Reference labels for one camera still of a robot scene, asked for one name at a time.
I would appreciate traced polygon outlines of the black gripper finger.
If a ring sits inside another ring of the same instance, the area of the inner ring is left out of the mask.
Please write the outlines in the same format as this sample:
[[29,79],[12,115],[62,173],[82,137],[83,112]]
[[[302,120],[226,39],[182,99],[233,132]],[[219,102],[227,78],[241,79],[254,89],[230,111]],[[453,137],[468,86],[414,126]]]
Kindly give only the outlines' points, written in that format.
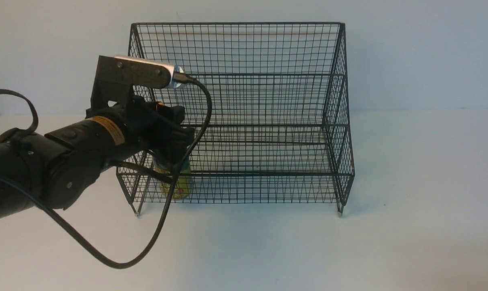
[[159,165],[179,164],[194,138],[192,127],[162,130],[155,138],[155,160]]

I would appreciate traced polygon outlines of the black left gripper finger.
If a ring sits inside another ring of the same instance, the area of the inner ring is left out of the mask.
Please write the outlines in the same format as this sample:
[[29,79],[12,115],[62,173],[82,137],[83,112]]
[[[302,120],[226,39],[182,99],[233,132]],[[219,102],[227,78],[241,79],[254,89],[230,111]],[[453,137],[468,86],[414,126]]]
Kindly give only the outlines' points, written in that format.
[[182,128],[184,118],[184,107],[157,104],[157,125],[160,127]]

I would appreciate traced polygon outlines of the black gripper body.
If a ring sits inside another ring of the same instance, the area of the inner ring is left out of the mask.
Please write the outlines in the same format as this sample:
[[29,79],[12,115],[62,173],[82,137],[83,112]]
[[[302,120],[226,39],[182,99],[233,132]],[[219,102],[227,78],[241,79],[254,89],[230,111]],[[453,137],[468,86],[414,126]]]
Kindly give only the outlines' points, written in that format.
[[168,107],[128,96],[109,106],[100,96],[91,98],[86,114],[89,151],[142,151],[168,147]]

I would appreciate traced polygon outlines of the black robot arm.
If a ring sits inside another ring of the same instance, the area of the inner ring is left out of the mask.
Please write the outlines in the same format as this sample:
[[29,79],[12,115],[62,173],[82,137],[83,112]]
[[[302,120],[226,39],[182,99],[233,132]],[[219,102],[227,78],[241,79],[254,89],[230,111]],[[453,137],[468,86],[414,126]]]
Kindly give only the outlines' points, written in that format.
[[41,135],[20,129],[0,135],[0,176],[13,180],[50,209],[67,209],[112,162],[144,150],[179,162],[194,141],[185,109],[136,97],[129,108],[87,110],[85,120]]

